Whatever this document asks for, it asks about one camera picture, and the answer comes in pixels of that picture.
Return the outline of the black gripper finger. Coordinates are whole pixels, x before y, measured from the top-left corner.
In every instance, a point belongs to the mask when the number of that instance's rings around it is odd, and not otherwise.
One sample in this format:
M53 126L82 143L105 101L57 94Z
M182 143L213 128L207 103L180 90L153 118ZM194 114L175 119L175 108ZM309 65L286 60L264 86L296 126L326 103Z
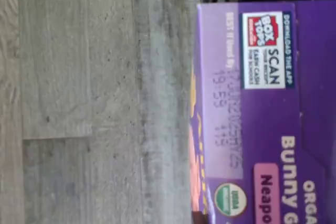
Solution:
M206 224L206 214L201 211L192 211L193 224Z

